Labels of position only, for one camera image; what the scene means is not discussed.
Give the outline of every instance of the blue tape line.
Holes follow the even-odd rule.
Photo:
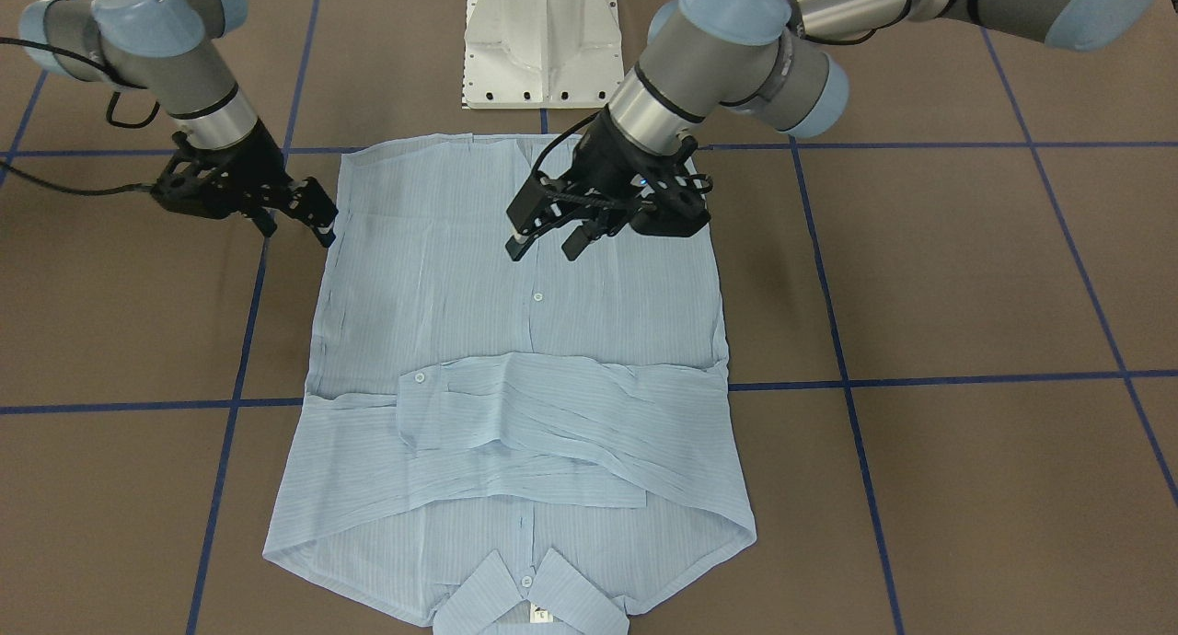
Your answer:
[[[237,402],[238,408],[297,408],[303,404],[303,397],[244,397]]]
[[[541,131],[547,132],[547,124]],[[1045,148],[1176,148],[1178,141],[1037,141]],[[799,150],[993,150],[1025,148],[1026,141],[828,141],[827,144],[798,144]],[[291,147],[286,153],[352,153],[366,150],[365,145],[320,145],[320,147]],[[789,150],[789,144],[712,144],[702,152],[735,152],[735,150]],[[171,157],[173,150],[16,150],[11,156],[21,158],[49,157]]]
[[[0,405],[0,416],[138,412],[144,410],[224,410],[232,401],[164,401],[158,403],[71,403],[64,405]]]
[[[365,147],[291,147],[286,150],[289,156],[294,156],[294,153],[353,153],[359,152],[359,150],[366,150]]]
[[[953,384],[1019,384],[1027,382],[1077,382],[1093,379],[1120,379],[1116,371],[1093,371],[1074,373],[1027,373],[1027,375],[982,375],[982,376],[900,376],[899,378],[853,379],[855,389],[875,389],[886,386],[938,386]]]
[[[20,124],[16,126],[16,135],[12,137],[12,145],[8,145],[8,152],[5,153],[5,161],[8,164],[12,164],[20,156],[20,141],[25,139],[25,132],[28,131],[28,124],[33,119],[37,101],[41,98],[41,88],[45,86],[46,77],[47,73],[44,71],[39,74],[37,85],[33,86],[33,93],[29,94],[28,102],[25,104],[25,113],[21,114]],[[4,187],[5,179],[8,179],[8,171],[0,171],[0,187]]]
[[[1130,371],[1133,379],[1178,378],[1178,368],[1152,368],[1151,370]],[[939,386],[954,384],[1019,384],[1033,382],[1084,382],[1098,379],[1120,379],[1117,371],[1090,371],[1070,373],[1008,373],[979,376],[895,376],[894,378],[851,379],[852,389],[879,389],[888,386]],[[839,379],[815,379],[798,382],[734,382],[728,384],[728,391],[807,391],[819,389],[842,389]],[[5,415],[59,415],[59,414],[98,414],[144,410],[224,410],[229,408],[297,408],[303,404],[303,397],[240,397],[223,401],[158,401],[138,403],[68,403],[61,405],[0,405],[0,416]]]
[[[1153,426],[1150,424],[1150,417],[1146,416],[1140,397],[1137,396],[1137,389],[1133,386],[1132,376],[1125,366],[1125,359],[1120,353],[1119,346],[1117,346],[1117,339],[1112,335],[1112,328],[1108,324],[1108,318],[1105,316],[1104,307],[1100,306],[1100,300],[1097,298],[1096,287],[1092,285],[1092,279],[1088,278],[1088,271],[1085,269],[1084,260],[1080,258],[1080,250],[1076,245],[1072,231],[1067,227],[1067,220],[1064,219],[1064,210],[1060,207],[1059,200],[1055,198],[1055,190],[1052,187],[1051,179],[1047,177],[1047,170],[1044,167],[1041,158],[1039,158],[1039,150],[1035,147],[1034,141],[1031,140],[1031,131],[1027,128],[1026,119],[1023,118],[1023,111],[1019,108],[1018,99],[1014,99],[1014,90],[1011,88],[1011,82],[1008,78],[1006,78],[1006,72],[1002,70],[1002,64],[998,59],[998,52],[994,51],[993,42],[990,41],[990,32],[986,31],[985,27],[980,27],[979,31],[981,32],[981,39],[986,42],[986,48],[990,52],[990,59],[993,60],[994,68],[998,70],[998,78],[1001,78],[1002,88],[1006,91],[1006,97],[1010,99],[1011,107],[1014,110],[1014,118],[1018,119],[1019,127],[1023,128],[1023,135],[1027,139],[1027,145],[1031,148],[1031,157],[1034,157],[1035,168],[1039,170],[1039,179],[1043,179],[1043,186],[1047,191],[1047,199],[1051,201],[1052,210],[1055,211],[1055,220],[1059,220],[1059,229],[1064,232],[1064,240],[1067,242],[1067,250],[1072,253],[1072,260],[1076,262],[1076,269],[1080,271],[1080,279],[1084,282],[1084,287],[1088,292],[1088,299],[1092,300],[1092,307],[1097,313],[1097,319],[1100,322],[1100,329],[1104,331],[1108,346],[1112,350],[1112,356],[1117,362],[1119,375],[1125,383],[1125,390],[1129,391],[1129,397],[1133,403],[1133,409],[1137,410],[1137,418],[1141,422],[1141,429],[1145,431],[1145,437],[1149,439],[1150,448],[1153,450],[1153,457],[1157,459],[1158,469],[1162,470],[1162,476],[1166,482],[1166,487],[1170,488],[1170,497],[1173,500],[1174,505],[1178,507],[1178,484],[1174,484],[1173,472],[1170,471],[1170,465],[1166,463],[1165,455],[1162,452],[1162,447],[1158,444],[1156,435],[1153,435]]]
[[[842,389],[838,379],[816,379],[809,382],[754,382],[728,384],[728,391],[805,391],[808,389]]]
[[[294,82],[294,97],[291,99],[290,118],[286,123],[286,137],[283,140],[283,160],[290,158],[291,140],[294,138],[294,124],[298,121],[298,107],[303,95],[303,85],[306,80],[306,66],[311,59],[311,44],[315,40],[315,27],[319,16],[319,1],[311,0],[311,15],[306,27],[306,39],[303,42],[303,60],[299,61],[298,79]],[[253,283],[253,298],[250,300],[250,317],[245,325],[245,338],[241,342],[241,363],[238,368],[237,379],[233,385],[233,399],[240,401],[245,389],[245,375],[250,365],[250,349],[253,344],[253,330],[258,320],[258,307],[262,303],[262,290],[266,279],[266,254],[270,250],[269,238],[262,242],[262,254],[258,258],[258,271]],[[209,523],[205,527],[205,541],[200,549],[200,563],[197,567],[197,580],[192,588],[192,604],[188,608],[188,624],[186,635],[196,635],[197,622],[200,617],[200,603],[204,597],[205,578],[209,575],[209,560],[212,556],[213,540],[217,535],[217,517],[220,510],[221,494],[225,488],[225,474],[229,470],[229,459],[233,450],[233,432],[237,428],[237,415],[239,408],[234,406],[229,412],[225,422],[225,438],[221,444],[221,457],[217,467],[217,481],[213,484],[212,503],[209,507]]]
[[[822,286],[822,298],[826,300],[826,315],[830,324],[830,342],[834,344],[834,358],[839,364],[839,376],[842,381],[842,397],[847,403],[847,418],[851,423],[851,432],[855,438],[855,454],[859,456],[859,472],[863,481],[863,492],[867,496],[867,510],[872,516],[872,529],[875,531],[875,547],[880,555],[880,567],[884,571],[884,583],[887,586],[887,598],[892,607],[892,622],[896,635],[904,635],[904,617],[900,614],[900,600],[895,591],[895,581],[892,577],[892,561],[887,553],[887,542],[884,538],[884,523],[880,520],[879,505],[875,501],[875,485],[872,482],[871,465],[867,463],[867,449],[863,445],[863,435],[859,425],[859,412],[855,409],[855,397],[851,388],[851,378],[847,372],[847,359],[842,352],[842,340],[839,337],[839,323],[834,316],[834,300],[830,298],[830,285],[826,278],[826,267],[822,263],[822,250],[818,240],[818,227],[814,224],[814,212],[809,203],[809,193],[806,186],[806,173],[802,170],[801,154],[798,152],[798,141],[789,139],[789,153],[794,160],[794,172],[798,174],[798,190],[802,198],[802,210],[806,212],[806,229],[810,236],[810,244],[814,249],[814,267],[818,270],[819,285]]]
[[[245,389],[245,373],[250,366],[250,349],[253,345],[253,329],[258,320],[258,307],[262,303],[262,286],[266,279],[266,254],[270,242],[262,242],[262,254],[258,258],[258,271],[253,278],[253,298],[250,300],[250,316],[245,323],[245,338],[241,342],[241,359],[237,368],[237,379],[233,383],[233,401],[239,401]],[[200,616],[200,603],[205,594],[205,578],[209,576],[209,560],[212,556],[213,537],[217,534],[217,517],[220,512],[221,495],[225,489],[225,474],[233,450],[233,432],[237,429],[238,405],[232,405],[225,421],[225,437],[221,441],[220,459],[217,462],[217,479],[213,482],[212,502],[209,505],[209,522],[205,524],[205,540],[200,545],[200,562],[197,564],[197,580],[192,588],[192,604],[188,607],[188,626],[185,633],[194,635],[197,620]]]
[[[61,157],[171,157],[176,150],[19,150],[21,158]]]
[[[286,137],[283,139],[283,152],[290,157],[294,141],[294,123],[298,120],[299,101],[303,100],[303,86],[306,84],[306,66],[311,62],[311,44],[315,44],[315,27],[319,21],[319,0],[311,0],[311,19],[306,24],[306,39],[303,40],[303,60],[298,65],[298,78],[294,80],[294,99],[291,99],[291,114],[286,119]]]
[[[230,450],[233,447],[233,432],[237,430],[237,408],[231,408],[225,421],[225,437],[221,438],[221,455],[217,463],[217,479],[213,482],[213,497],[209,507],[209,521],[205,523],[205,540],[200,545],[200,564],[197,567],[197,581],[192,588],[192,604],[188,607],[187,635],[196,635],[197,617],[200,615],[200,602],[205,595],[205,578],[209,575],[209,557],[212,555],[213,535],[217,531],[217,517],[220,514],[220,497],[225,488],[225,472],[229,470]]]
[[[1157,376],[1178,376],[1178,370],[1129,371],[1129,376],[1134,379],[1140,376],[1144,376],[1144,378],[1156,378]]]

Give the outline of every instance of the floor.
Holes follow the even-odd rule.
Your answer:
[[[296,177],[581,117],[462,111],[463,0],[250,1],[220,48]],[[620,0],[627,65],[664,1]],[[700,134],[760,541],[633,633],[1178,633],[1178,15],[1086,55],[948,21],[833,53],[826,135]],[[164,165],[165,120],[110,128],[104,86],[18,48],[0,72],[7,160]],[[309,231],[0,186],[0,631],[419,631],[260,556]]]

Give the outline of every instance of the shirt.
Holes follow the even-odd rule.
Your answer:
[[[417,137],[340,168],[263,556],[438,635],[622,634],[756,537],[707,231],[569,263],[567,227],[512,263],[504,211],[548,140]]]

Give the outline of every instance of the black cable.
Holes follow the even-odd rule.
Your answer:
[[[580,120],[580,123],[573,124],[571,127],[565,128],[563,134],[556,137],[556,140],[550,141],[550,144],[548,144],[547,147],[542,150],[540,157],[536,158],[536,164],[531,166],[532,177],[535,177],[535,174],[540,172],[540,165],[543,164],[544,158],[548,157],[548,153],[552,152],[556,145],[561,145],[564,140],[568,140],[569,137],[575,134],[577,131],[581,131],[581,128],[587,127],[589,123],[593,123],[593,120],[597,117],[597,112],[593,112],[593,114],[585,118],[584,120]]]
[[[99,72],[105,73],[112,81],[120,80],[119,73],[114,71],[113,66],[101,65],[99,61],[93,61],[88,59],[88,57],[81,55],[81,53],[66,51],[66,48],[59,48],[55,47],[55,45],[31,42],[29,40],[18,40],[15,37],[0,37],[0,44],[22,45],[25,48],[38,48],[38,51],[51,52],[53,55],[67,57],[71,60],[77,60],[81,64],[93,66],[94,70],[99,70]]]
[[[111,102],[106,104],[106,124],[110,124],[112,127],[118,127],[118,128],[144,128],[144,127],[147,126],[147,124],[151,124],[152,120],[155,119],[155,115],[159,115],[159,101],[157,101],[155,106],[152,107],[151,114],[147,115],[146,120],[143,120],[141,123],[135,123],[135,124],[120,123],[120,120],[115,120],[114,119],[114,107],[118,106],[119,99],[121,99],[121,98],[123,98],[123,93],[120,93],[120,91],[114,91],[114,93],[111,94]]]
[[[18,178],[26,179],[26,181],[34,183],[37,186],[47,187],[47,190],[58,191],[58,193],[68,193],[71,196],[114,196],[117,193],[127,193],[127,191],[151,191],[152,185],[150,183],[135,183],[135,185],[123,185],[118,187],[68,187],[55,185],[54,183],[46,181],[46,179],[38,178],[37,174],[29,174],[25,171],[8,164],[8,161],[0,161],[0,171],[8,171],[12,174],[16,174]]]
[[[862,37],[855,37],[855,39],[853,40],[828,40],[815,35],[805,35],[802,37],[802,39],[808,40],[808,42],[821,44],[821,45],[859,45],[866,42],[866,40],[872,39],[872,37],[875,37],[875,32],[879,31],[880,31],[879,27],[872,27],[871,31],[867,31],[867,34]]]

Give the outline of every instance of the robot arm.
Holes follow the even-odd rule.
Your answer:
[[[821,134],[842,114],[846,74],[803,37],[835,39],[946,15],[1050,47],[1091,51],[1127,31],[1152,1],[668,2],[655,15],[642,57],[591,119],[571,167],[550,178],[542,156],[508,207],[508,253],[518,260],[536,238],[571,220],[581,225],[564,242],[569,260],[626,225],[650,236],[699,232],[710,219],[704,194],[712,181],[688,173],[686,161],[696,147],[691,132],[715,107],[754,115],[792,137]]]
[[[48,72],[155,94],[180,128],[177,152],[151,191],[165,210],[212,219],[243,212],[266,237],[276,225],[265,207],[282,210],[329,246],[335,204],[316,179],[294,183],[286,174],[278,145],[212,44],[245,15],[246,0],[45,0],[27,7],[20,32],[119,77],[29,48]]]

